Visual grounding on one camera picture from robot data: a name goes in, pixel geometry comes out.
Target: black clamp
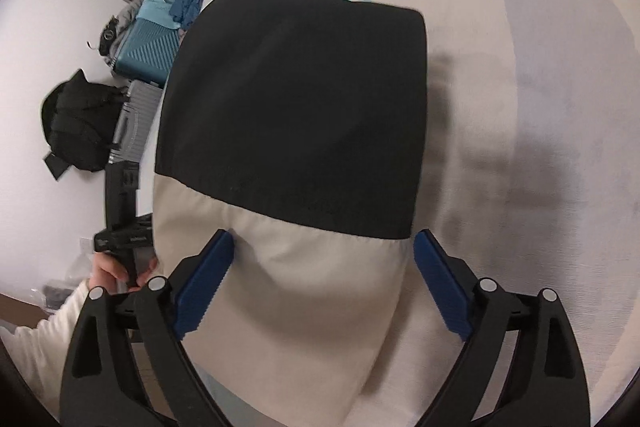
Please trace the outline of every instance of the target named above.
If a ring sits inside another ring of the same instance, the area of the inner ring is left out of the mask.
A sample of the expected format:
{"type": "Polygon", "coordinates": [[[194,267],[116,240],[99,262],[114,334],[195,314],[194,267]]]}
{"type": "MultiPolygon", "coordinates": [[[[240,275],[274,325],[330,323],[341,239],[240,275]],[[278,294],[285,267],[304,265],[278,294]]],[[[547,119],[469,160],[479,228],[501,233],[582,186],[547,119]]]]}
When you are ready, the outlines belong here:
{"type": "Polygon", "coordinates": [[[521,295],[493,279],[478,280],[429,230],[417,235],[414,253],[447,327],[466,340],[417,427],[589,427],[584,367],[555,291],[521,295]],[[518,340],[498,404],[473,421],[505,333],[513,330],[518,340]]]}
{"type": "Polygon", "coordinates": [[[94,250],[108,252],[127,269],[128,287],[137,286],[135,249],[154,245],[152,214],[136,216],[140,165],[122,161],[104,168],[106,228],[94,236],[94,250]]]}
{"type": "Polygon", "coordinates": [[[62,380],[64,427],[232,427],[204,388],[181,338],[204,315],[233,260],[234,242],[218,230],[202,252],[140,291],[91,290],[68,350],[62,380]],[[127,330],[142,336],[175,420],[153,410],[127,330]]]}

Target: white wall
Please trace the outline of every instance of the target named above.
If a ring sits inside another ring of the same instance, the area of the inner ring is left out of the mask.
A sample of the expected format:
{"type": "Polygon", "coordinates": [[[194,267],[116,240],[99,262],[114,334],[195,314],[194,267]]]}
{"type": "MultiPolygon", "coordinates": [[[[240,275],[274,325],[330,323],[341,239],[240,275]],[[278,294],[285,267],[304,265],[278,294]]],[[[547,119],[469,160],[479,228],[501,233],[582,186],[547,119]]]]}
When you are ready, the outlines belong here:
{"type": "MultiPolygon", "coordinates": [[[[75,169],[55,182],[42,158],[40,104],[82,68],[109,76],[97,51],[100,30],[119,0],[0,2],[0,292],[33,300],[30,289],[60,279],[79,254],[79,238],[104,225],[103,175],[75,169]]],[[[150,188],[149,180],[143,185],[150,188]]],[[[145,194],[147,211],[149,197],[145,194]]]]}

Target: bed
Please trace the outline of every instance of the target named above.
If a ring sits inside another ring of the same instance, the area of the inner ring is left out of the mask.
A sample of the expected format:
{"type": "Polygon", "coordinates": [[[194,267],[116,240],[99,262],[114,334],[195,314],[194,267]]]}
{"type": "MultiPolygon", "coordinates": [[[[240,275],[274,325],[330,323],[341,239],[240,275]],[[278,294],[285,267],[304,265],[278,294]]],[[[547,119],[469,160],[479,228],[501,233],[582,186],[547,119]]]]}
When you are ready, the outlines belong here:
{"type": "MultiPolygon", "coordinates": [[[[638,0],[357,1],[411,7],[425,19],[428,124],[414,232],[433,230],[450,255],[510,291],[558,291],[595,425],[640,366],[638,0]]],[[[151,147],[147,204],[153,157],[151,147]]],[[[395,298],[379,350],[360,368],[364,384],[354,376],[357,393],[307,411],[318,415],[304,425],[402,427],[422,415],[462,343],[412,262],[395,298]]],[[[493,408],[513,346],[507,337],[478,414],[493,408]]],[[[241,380],[215,367],[201,376],[231,404],[232,420],[291,425],[241,380]]]]}

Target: black backpack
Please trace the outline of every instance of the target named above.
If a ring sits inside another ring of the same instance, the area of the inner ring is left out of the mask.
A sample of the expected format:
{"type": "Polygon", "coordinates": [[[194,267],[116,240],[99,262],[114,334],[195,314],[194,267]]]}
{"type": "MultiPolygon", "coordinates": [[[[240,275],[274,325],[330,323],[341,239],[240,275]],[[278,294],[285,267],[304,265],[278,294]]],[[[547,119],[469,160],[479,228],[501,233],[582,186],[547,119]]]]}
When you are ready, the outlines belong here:
{"type": "Polygon", "coordinates": [[[42,129],[51,152],[44,159],[55,179],[71,165],[91,172],[104,169],[126,100],[117,87],[87,82],[82,70],[47,95],[42,129]]]}

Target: gray suitcase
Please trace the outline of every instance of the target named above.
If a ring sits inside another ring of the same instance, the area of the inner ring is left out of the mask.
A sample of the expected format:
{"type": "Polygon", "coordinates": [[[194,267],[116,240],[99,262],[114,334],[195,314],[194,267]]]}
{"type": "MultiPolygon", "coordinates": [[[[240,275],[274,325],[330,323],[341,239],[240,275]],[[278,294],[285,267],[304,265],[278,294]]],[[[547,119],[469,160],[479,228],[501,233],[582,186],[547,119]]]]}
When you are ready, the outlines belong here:
{"type": "Polygon", "coordinates": [[[133,80],[127,92],[129,102],[122,105],[113,136],[110,163],[142,160],[146,139],[158,111],[162,89],[141,80],[133,80]]]}

